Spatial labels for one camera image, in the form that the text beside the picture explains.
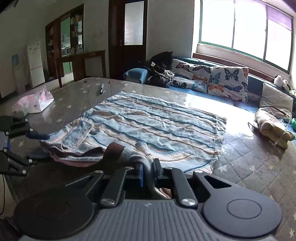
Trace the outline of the blue striped knit garment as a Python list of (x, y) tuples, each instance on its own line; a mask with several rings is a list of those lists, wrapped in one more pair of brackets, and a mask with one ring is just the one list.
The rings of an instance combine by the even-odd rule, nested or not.
[(169, 197), (153, 182), (152, 162), (211, 173), (222, 149), (226, 118), (161, 98), (120, 92), (84, 112), (41, 146), (53, 160), (74, 167), (104, 169), (142, 163), (154, 197)]

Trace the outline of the pink white plastic bag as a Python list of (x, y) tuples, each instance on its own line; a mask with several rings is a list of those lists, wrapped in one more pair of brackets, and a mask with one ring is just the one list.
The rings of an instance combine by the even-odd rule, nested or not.
[(15, 104), (12, 105), (11, 111), (13, 114), (19, 116), (26, 116), (27, 114), (41, 113), (52, 102), (54, 97), (46, 89), (40, 92), (21, 97)]

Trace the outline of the white refrigerator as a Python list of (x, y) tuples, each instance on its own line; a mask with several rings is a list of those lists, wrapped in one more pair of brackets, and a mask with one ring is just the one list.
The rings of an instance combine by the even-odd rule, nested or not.
[(30, 68), (29, 85), (35, 88), (45, 83), (40, 42), (27, 46), (27, 56)]

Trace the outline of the water dispenser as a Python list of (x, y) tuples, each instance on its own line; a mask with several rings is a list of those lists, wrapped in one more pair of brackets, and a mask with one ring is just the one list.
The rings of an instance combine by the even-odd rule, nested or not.
[(20, 61), (18, 54), (15, 54), (11, 57), (12, 67), (13, 67), (13, 75), (16, 82), (16, 92), (18, 94), (23, 94), (26, 92), (25, 88), (25, 72), (23, 69), (23, 64)]

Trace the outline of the small black marker pen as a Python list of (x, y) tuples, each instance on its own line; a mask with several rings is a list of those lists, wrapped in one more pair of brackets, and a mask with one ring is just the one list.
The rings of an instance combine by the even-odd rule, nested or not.
[(104, 92), (104, 84), (101, 84), (99, 93), (102, 94)]

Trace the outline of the blue plastic chair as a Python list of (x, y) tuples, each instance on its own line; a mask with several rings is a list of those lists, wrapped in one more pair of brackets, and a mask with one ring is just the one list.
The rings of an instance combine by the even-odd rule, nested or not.
[(124, 73), (123, 78), (125, 81), (146, 84), (149, 78), (149, 72), (144, 68), (133, 68)]

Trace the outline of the long butterfly print cushion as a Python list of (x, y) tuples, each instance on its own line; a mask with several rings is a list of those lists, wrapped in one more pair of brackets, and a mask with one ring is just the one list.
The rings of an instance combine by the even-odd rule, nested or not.
[(212, 68), (205, 65), (195, 65), (173, 59), (171, 71), (174, 76), (171, 86), (206, 93), (208, 84), (212, 81), (210, 87), (215, 88), (217, 86), (220, 90), (223, 90), (223, 86), (218, 84), (220, 74), (218, 73), (213, 77), (211, 70)]

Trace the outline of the dark wooden cabinet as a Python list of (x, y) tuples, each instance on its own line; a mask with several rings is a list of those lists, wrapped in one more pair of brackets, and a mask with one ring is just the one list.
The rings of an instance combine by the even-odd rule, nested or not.
[(66, 75), (64, 64), (72, 70), (73, 81), (86, 77), (106, 77), (106, 51), (87, 51), (84, 44), (84, 4), (67, 11), (45, 27), (49, 74), (58, 79)]

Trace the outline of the black bag on sofa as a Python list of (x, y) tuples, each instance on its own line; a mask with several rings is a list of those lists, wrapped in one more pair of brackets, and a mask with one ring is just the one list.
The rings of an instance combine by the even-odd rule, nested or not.
[(151, 57), (146, 64), (158, 73), (169, 70), (172, 62), (173, 51), (165, 51)]

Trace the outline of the upright butterfly print pillow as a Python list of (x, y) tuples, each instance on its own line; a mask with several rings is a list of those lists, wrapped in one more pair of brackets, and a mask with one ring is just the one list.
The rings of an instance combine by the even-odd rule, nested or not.
[(232, 101), (248, 102), (248, 73), (245, 67), (211, 67), (207, 91)]

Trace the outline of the folded yellow pastel blanket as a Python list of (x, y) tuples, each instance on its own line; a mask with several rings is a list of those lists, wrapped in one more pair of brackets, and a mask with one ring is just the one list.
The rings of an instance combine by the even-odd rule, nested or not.
[(254, 124), (254, 127), (274, 146), (284, 150), (288, 148), (288, 142), (295, 139), (295, 134), (289, 131), (282, 121), (262, 108), (255, 112)]

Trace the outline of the grey white plain pillow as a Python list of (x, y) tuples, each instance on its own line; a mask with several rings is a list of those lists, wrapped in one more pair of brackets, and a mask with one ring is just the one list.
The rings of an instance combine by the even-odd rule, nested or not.
[(292, 118), (293, 98), (284, 92), (264, 83), (259, 107), (276, 118)]

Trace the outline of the green plastic basin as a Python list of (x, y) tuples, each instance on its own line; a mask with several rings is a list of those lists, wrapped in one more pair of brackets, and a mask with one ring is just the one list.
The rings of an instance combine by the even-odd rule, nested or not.
[(291, 120), (291, 125), (292, 125), (292, 128), (293, 128), (294, 132), (296, 132), (296, 119), (295, 118), (293, 118)]

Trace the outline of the dark wooden door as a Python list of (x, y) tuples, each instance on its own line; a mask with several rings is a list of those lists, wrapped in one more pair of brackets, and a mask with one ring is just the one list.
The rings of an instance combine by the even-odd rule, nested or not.
[(123, 80), (128, 70), (146, 61), (148, 1), (109, 1), (109, 76)]

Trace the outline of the black white plush toy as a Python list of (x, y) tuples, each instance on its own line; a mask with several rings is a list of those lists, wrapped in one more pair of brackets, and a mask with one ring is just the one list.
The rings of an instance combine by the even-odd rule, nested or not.
[(287, 92), (290, 91), (290, 86), (288, 85), (288, 81), (286, 79), (282, 79), (280, 75), (276, 75), (276, 77), (274, 78), (274, 85)]

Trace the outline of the window with green frame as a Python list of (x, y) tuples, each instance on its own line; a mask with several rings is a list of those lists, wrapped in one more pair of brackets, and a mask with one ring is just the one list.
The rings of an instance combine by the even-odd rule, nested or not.
[(199, 42), (284, 72), (292, 61), (293, 18), (263, 1), (201, 1)]

